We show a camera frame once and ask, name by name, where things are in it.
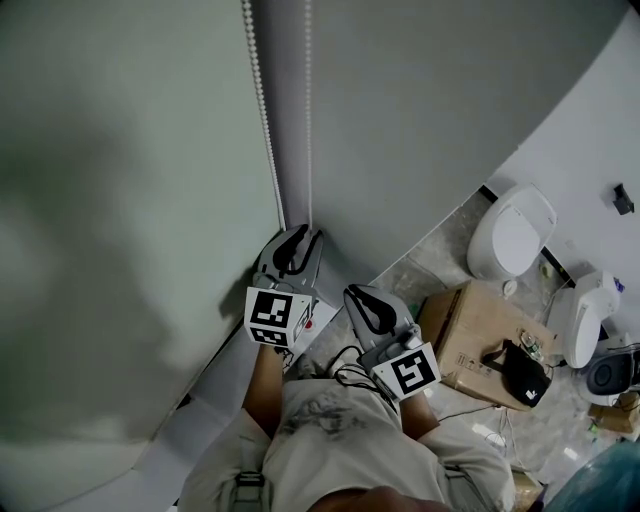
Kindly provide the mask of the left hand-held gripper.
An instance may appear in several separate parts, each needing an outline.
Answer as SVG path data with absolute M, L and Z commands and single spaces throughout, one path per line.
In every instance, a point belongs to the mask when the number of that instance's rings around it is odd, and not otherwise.
M 244 313 L 244 327 L 255 343 L 292 349 L 312 318 L 324 233 L 318 230 L 302 259 L 296 258 L 308 230 L 301 224 L 281 232 L 258 258 Z

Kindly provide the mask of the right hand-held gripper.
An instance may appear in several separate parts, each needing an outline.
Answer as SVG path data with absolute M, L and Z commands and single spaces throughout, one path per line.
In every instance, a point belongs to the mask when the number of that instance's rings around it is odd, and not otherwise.
M 391 401 L 403 401 L 442 380 L 432 345 L 422 340 L 420 328 L 412 325 L 411 312 L 399 297 L 374 286 L 350 284 L 343 299 L 365 350 L 358 362 Z M 379 334 L 403 329 L 375 346 Z

